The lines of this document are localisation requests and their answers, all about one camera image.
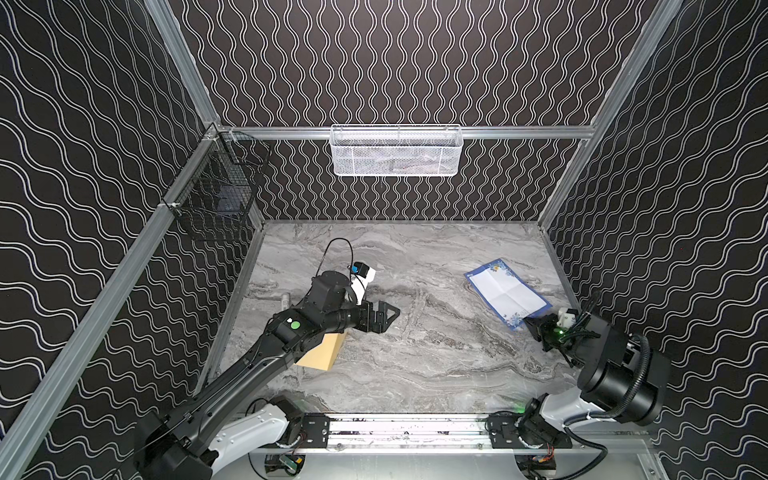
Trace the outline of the blue floral letter paper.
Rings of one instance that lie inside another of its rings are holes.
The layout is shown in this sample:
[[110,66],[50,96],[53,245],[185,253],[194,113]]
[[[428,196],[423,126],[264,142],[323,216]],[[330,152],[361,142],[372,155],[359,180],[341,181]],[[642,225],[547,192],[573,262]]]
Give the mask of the blue floral letter paper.
[[518,329],[527,317],[539,317],[551,303],[531,288],[502,259],[496,259],[464,274],[484,303],[510,330]]

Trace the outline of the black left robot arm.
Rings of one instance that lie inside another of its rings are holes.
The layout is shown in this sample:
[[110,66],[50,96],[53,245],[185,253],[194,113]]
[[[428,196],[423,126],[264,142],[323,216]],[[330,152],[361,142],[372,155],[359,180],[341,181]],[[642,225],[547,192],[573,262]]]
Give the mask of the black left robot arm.
[[234,414],[273,378],[349,328],[381,334],[400,315],[364,295],[365,276],[325,271],[296,305],[274,314],[255,344],[224,373],[164,415],[149,414],[135,428],[131,460],[144,479],[211,479],[234,461],[267,445],[292,450],[303,436],[289,432],[289,416],[268,402],[243,418]]

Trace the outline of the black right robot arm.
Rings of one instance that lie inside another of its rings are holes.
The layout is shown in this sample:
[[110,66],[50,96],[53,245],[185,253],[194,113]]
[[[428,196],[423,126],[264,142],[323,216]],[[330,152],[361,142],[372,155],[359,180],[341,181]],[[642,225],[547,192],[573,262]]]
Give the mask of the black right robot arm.
[[546,352],[578,370],[574,387],[529,402],[519,438],[538,447],[571,443],[567,432],[601,421],[647,426],[661,413],[671,362],[642,335],[628,335],[586,312],[565,309],[524,324]]

